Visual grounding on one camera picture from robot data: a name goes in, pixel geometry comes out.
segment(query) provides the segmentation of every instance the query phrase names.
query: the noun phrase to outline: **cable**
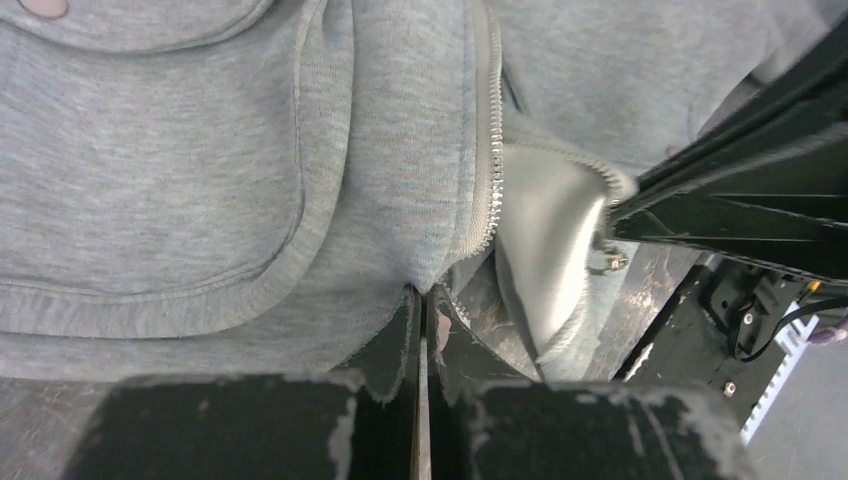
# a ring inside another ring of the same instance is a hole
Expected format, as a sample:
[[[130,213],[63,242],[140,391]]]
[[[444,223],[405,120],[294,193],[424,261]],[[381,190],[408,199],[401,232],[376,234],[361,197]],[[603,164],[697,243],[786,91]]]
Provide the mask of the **cable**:
[[[834,310],[837,308],[846,307],[848,307],[848,296],[831,298],[830,300],[823,300],[821,302],[811,303],[809,305],[804,305],[803,307],[797,310],[789,312],[788,314],[786,314],[786,316],[784,316],[777,322],[777,325],[774,326],[774,331],[771,333],[771,337],[769,337],[769,340],[766,342],[766,344],[760,347],[760,349],[756,352],[752,353],[751,355],[748,355],[747,357],[739,356],[739,349],[736,345],[739,339],[739,325],[737,324],[731,331],[729,337],[732,342],[732,347],[730,351],[733,352],[733,357],[739,361],[745,363],[753,362],[754,360],[760,358],[760,356],[762,356],[762,354],[766,351],[769,345],[771,345],[771,342],[774,340],[774,337],[777,335],[777,332],[779,332],[781,328],[785,327],[793,320],[805,317],[807,315],[812,315],[814,313],[823,312],[825,310]]]

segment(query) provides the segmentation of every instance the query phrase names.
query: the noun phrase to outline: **gray fabric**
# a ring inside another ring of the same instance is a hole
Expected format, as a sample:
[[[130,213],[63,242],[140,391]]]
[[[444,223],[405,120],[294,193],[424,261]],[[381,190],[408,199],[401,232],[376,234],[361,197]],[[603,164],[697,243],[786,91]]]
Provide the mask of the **gray fabric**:
[[[466,2],[191,5],[0,5],[0,374],[326,369],[458,260]],[[756,0],[492,5],[520,105],[631,173],[794,25]]]

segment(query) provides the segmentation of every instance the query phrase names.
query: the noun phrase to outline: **gray jacket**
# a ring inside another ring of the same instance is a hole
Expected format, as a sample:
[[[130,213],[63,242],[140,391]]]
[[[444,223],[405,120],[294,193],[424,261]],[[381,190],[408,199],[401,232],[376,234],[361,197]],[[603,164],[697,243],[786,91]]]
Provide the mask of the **gray jacket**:
[[[804,0],[487,1],[0,4],[0,375],[331,368],[489,243],[493,99],[636,175],[827,30]]]

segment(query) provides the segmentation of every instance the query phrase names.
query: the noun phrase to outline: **screw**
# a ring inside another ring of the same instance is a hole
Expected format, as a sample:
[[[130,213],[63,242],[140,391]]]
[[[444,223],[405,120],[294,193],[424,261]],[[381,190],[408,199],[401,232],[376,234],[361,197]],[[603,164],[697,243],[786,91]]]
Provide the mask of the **screw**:
[[[736,384],[733,382],[727,382],[724,384],[724,396],[730,398],[736,393]]]

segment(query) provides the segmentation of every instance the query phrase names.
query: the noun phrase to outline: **black cable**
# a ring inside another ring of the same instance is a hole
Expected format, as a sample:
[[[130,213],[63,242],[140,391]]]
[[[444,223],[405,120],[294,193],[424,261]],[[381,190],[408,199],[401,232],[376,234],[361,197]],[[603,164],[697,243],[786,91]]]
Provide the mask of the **black cable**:
[[[774,326],[774,331],[771,332],[771,337],[769,337],[769,340],[766,342],[766,344],[760,347],[760,349],[756,352],[752,353],[751,355],[748,355],[747,357],[739,357],[738,355],[739,352],[736,343],[739,339],[740,327],[737,324],[732,329],[730,334],[730,339],[733,342],[733,346],[731,347],[730,351],[733,352],[734,358],[739,361],[745,363],[753,362],[754,360],[760,358],[763,352],[765,352],[769,345],[771,345],[771,342],[774,340],[774,337],[777,335],[777,332],[779,332],[781,328],[789,324],[791,321],[801,317],[805,317],[807,315],[812,315],[814,313],[823,312],[825,310],[834,310],[837,308],[848,308],[848,296],[831,298],[830,300],[823,300],[821,302],[811,303],[809,305],[804,305],[803,307],[797,310],[789,312],[788,314],[786,314],[786,316],[778,320],[777,325]]]

